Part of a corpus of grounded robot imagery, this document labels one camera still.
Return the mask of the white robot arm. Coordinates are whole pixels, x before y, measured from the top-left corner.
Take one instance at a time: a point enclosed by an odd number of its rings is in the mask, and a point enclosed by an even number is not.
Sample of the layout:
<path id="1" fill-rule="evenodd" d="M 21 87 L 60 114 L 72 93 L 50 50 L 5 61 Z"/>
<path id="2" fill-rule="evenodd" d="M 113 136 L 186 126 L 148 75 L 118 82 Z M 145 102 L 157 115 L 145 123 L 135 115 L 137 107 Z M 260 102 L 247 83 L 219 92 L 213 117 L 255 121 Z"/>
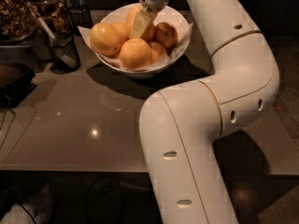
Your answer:
<path id="1" fill-rule="evenodd" d="M 211 76 L 153 93 L 139 133 L 163 224 L 238 224 L 215 140 L 259 119 L 278 94 L 278 65 L 238 0 L 187 0 Z"/>

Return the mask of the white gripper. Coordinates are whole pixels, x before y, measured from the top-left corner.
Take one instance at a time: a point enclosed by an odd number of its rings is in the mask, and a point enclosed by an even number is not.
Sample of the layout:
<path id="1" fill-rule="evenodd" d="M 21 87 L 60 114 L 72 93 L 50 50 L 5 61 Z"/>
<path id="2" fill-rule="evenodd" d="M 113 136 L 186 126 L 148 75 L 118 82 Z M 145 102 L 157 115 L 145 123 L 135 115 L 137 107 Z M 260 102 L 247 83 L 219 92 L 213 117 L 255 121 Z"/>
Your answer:
<path id="1" fill-rule="evenodd" d="M 170 0 L 139 0 L 148 12 L 160 12 Z M 128 10 L 128 37 L 152 39 L 155 34 L 153 18 L 142 7 L 131 7 Z"/>

